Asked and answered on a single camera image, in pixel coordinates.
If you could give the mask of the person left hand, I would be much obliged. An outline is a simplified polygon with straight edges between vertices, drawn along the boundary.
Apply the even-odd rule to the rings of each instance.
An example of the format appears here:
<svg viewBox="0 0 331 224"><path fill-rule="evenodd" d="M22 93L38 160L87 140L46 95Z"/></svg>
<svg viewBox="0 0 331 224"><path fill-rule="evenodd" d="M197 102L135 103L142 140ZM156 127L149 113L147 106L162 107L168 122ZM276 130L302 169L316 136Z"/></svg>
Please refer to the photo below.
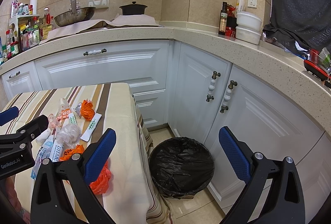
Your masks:
<svg viewBox="0 0 331 224"><path fill-rule="evenodd" d="M14 182L11 177L5 180L5 191L7 194L7 199L14 207L18 215L24 220L25 223L30 223L30 213L22 208L22 205L17 197L17 192L15 190Z"/></svg>

